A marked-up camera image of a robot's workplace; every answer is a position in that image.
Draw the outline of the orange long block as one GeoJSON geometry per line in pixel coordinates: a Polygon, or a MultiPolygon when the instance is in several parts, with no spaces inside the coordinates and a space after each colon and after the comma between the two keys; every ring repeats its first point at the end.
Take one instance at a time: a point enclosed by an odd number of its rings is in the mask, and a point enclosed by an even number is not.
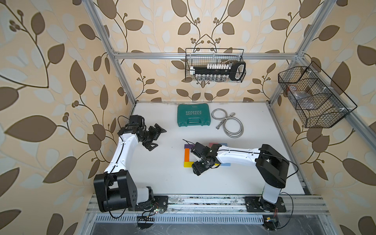
{"type": "Polygon", "coordinates": [[[184,162],[190,162],[190,149],[185,148],[184,162]]]}

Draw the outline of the purple block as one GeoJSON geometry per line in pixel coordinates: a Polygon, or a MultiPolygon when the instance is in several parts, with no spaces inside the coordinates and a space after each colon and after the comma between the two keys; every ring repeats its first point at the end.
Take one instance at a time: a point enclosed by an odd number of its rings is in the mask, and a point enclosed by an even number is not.
{"type": "Polygon", "coordinates": [[[184,149],[192,149],[194,145],[185,144],[184,149]]]}

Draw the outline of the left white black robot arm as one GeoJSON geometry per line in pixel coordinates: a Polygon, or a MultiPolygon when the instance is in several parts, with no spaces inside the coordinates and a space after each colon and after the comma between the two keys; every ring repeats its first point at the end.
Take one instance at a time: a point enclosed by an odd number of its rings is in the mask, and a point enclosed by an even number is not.
{"type": "Polygon", "coordinates": [[[155,124],[146,129],[143,125],[129,125],[118,132],[118,145],[108,167],[94,178],[94,188],[101,212],[122,209],[149,210],[155,204],[150,186],[138,188],[133,181],[129,168],[139,143],[152,151],[158,145],[154,143],[166,130],[155,124]]]}

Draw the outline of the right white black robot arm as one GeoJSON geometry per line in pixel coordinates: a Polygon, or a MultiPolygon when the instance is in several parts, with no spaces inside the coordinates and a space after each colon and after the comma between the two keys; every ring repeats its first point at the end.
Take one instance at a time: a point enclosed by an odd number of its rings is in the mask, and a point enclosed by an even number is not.
{"type": "Polygon", "coordinates": [[[211,147],[196,143],[191,153],[199,158],[192,169],[197,176],[215,165],[238,164],[254,166],[265,181],[260,198],[262,204],[276,205],[281,190],[286,187],[290,161],[272,146],[263,144],[260,148],[241,149],[213,144],[211,147]]]}

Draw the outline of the green plastic tool case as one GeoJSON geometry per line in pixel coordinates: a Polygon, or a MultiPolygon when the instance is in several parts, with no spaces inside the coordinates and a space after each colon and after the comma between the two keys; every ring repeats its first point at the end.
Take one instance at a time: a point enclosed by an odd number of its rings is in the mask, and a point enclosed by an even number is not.
{"type": "Polygon", "coordinates": [[[209,105],[206,103],[178,105],[177,123],[179,127],[210,126],[211,116],[209,105]]]}

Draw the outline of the black white socket set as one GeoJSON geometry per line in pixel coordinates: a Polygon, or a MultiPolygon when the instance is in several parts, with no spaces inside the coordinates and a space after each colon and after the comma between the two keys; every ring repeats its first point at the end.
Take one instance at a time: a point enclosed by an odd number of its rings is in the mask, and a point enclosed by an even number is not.
{"type": "Polygon", "coordinates": [[[236,82],[243,81],[246,75],[246,63],[230,61],[228,64],[207,64],[206,66],[191,66],[188,75],[197,81],[206,82],[236,82]]]}

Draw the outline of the clear plastic bag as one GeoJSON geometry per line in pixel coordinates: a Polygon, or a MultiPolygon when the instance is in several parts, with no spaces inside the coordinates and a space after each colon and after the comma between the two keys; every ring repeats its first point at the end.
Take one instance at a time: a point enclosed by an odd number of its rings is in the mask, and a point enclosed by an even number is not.
{"type": "Polygon", "coordinates": [[[315,110],[313,95],[305,91],[299,91],[295,86],[289,86],[288,91],[292,97],[292,104],[296,109],[315,110]]]}

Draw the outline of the aluminium front rail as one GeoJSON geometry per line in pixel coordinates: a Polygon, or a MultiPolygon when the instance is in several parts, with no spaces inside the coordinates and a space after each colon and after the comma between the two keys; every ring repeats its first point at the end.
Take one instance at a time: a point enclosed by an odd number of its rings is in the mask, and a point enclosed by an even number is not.
{"type": "Polygon", "coordinates": [[[257,209],[250,195],[155,195],[159,209],[165,213],[194,214],[271,214],[277,215],[329,215],[329,209],[321,196],[281,195],[282,204],[278,210],[257,209]]]}

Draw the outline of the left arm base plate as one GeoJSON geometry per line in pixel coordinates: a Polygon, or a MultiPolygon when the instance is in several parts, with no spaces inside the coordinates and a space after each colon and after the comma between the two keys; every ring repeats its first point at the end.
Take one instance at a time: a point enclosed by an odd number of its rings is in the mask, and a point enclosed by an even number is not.
{"type": "Polygon", "coordinates": [[[134,208],[128,208],[129,211],[136,212],[157,212],[164,213],[168,207],[168,196],[167,195],[157,195],[150,201],[137,204],[134,208]]]}

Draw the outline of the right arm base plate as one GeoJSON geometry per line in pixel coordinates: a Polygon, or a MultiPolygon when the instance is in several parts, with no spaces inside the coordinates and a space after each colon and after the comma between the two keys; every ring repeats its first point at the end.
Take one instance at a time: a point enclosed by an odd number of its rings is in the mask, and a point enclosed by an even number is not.
{"type": "Polygon", "coordinates": [[[270,203],[263,199],[262,196],[244,197],[247,212],[286,212],[284,201],[278,197],[276,203],[270,203]]]}

